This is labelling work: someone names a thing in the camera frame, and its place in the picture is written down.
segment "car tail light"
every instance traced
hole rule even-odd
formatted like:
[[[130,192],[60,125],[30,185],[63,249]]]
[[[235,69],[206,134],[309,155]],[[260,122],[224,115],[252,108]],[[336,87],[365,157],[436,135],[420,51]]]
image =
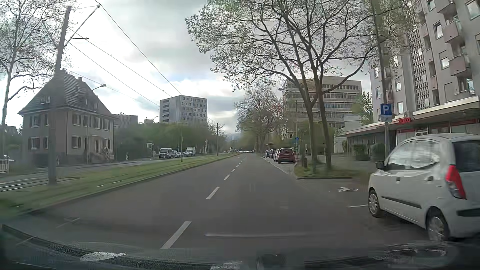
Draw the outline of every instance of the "car tail light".
[[[448,189],[450,190],[450,193],[452,193],[453,197],[467,199],[467,196],[465,195],[465,189],[463,189],[462,185],[462,178],[460,177],[455,165],[448,166],[445,181],[447,182]]]

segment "white hatchback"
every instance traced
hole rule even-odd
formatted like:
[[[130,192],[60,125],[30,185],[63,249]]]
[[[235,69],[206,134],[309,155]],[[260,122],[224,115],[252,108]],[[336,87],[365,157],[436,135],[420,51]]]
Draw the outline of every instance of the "white hatchback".
[[[369,211],[387,211],[427,229],[431,240],[480,233],[480,135],[409,138],[377,162]]]

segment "windshield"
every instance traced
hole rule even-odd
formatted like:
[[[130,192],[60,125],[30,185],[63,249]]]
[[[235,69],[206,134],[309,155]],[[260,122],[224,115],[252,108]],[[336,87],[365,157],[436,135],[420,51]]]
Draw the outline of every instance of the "windshield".
[[[478,47],[480,0],[0,0],[0,261],[474,242]]]

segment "parking sign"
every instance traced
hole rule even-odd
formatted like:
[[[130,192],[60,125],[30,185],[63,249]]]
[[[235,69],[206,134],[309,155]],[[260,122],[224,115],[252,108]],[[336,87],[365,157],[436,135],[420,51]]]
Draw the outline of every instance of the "parking sign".
[[[380,113],[384,116],[392,116],[392,104],[380,104]]]

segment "asphalt road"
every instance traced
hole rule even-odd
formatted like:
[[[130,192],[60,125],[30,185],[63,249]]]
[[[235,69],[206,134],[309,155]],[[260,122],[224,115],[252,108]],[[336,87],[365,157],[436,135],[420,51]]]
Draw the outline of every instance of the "asphalt road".
[[[218,256],[425,240],[418,226],[368,213],[353,181],[304,182],[256,154],[241,154],[7,223],[98,251],[211,249]],[[339,191],[343,187],[358,191]]]

